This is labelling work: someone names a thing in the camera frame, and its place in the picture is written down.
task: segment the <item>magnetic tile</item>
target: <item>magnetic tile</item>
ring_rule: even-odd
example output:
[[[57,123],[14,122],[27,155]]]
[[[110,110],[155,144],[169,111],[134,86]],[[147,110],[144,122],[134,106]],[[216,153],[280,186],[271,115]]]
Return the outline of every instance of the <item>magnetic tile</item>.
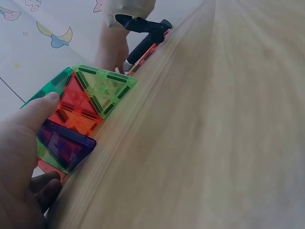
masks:
[[[137,83],[133,77],[86,65],[78,64],[73,70],[102,118],[108,117]]]
[[[69,81],[72,74],[72,69],[67,67],[61,73],[59,73],[54,79],[44,85],[31,99],[29,99],[22,107],[28,104],[31,100],[42,98],[50,92],[57,92],[62,96],[66,83]]]
[[[37,161],[38,167],[44,172],[51,172],[51,171],[56,171],[59,173],[59,175],[61,176],[61,182],[63,183],[67,174],[63,173],[62,171],[58,170],[57,168],[51,166],[50,164],[48,164],[47,162],[45,162],[44,160],[41,160],[40,158],[38,158]]]
[[[65,109],[74,110],[90,118],[100,119],[90,98],[77,79],[75,72],[72,72],[71,79],[64,89],[60,106]]]
[[[39,139],[37,140],[37,156],[41,160],[47,162],[51,166],[59,169],[60,171],[64,173],[68,173],[66,169],[64,169],[57,161],[56,159],[49,153],[48,149],[41,143]]]
[[[90,118],[74,110],[64,109],[60,106],[49,117],[49,120],[85,136],[92,135],[99,124],[103,122],[99,116],[97,118]]]
[[[48,119],[37,132],[37,137],[68,172],[77,166],[96,146],[94,139]]]

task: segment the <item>child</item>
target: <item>child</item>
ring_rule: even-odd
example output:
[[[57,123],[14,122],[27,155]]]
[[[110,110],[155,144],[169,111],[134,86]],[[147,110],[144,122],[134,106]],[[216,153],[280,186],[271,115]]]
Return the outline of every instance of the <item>child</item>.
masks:
[[[154,5],[155,0],[105,0],[96,67],[110,71],[118,68],[124,74],[123,63],[129,53],[126,40],[129,31],[115,20],[115,15],[126,14],[146,19]]]

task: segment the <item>cartoon print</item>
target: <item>cartoon print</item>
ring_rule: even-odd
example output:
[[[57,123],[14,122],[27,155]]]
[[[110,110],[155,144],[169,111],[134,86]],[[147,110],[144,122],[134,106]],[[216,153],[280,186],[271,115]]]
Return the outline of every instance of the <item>cartoon print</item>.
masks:
[[[102,10],[102,0],[96,0],[96,5],[94,7],[93,13],[101,12]]]
[[[11,11],[0,6],[0,14],[2,14],[4,16],[4,19],[7,21],[15,21],[18,20],[19,16],[21,15],[21,12]]]
[[[31,11],[36,12],[41,5],[41,0],[25,0],[27,6],[31,6]]]
[[[64,45],[69,46],[70,41],[72,40],[72,29],[69,27],[68,31],[63,36],[56,36],[51,31],[49,31],[46,27],[41,25],[39,22],[37,22],[37,28],[38,30],[45,36],[51,37],[51,46],[55,49],[58,49]]]

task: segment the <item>star print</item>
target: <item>star print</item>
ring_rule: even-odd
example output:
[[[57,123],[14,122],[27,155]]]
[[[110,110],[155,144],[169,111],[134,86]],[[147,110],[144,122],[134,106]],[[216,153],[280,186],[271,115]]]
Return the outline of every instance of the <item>star print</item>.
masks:
[[[14,66],[15,69],[19,69],[20,68],[20,63],[14,63],[13,66]]]

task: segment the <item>purple magnetic tile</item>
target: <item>purple magnetic tile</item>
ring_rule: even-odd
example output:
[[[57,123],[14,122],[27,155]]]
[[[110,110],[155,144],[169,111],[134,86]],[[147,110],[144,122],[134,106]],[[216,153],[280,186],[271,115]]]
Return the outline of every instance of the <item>purple magnetic tile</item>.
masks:
[[[74,169],[96,146],[94,139],[48,119],[37,132],[37,137],[67,171]]]

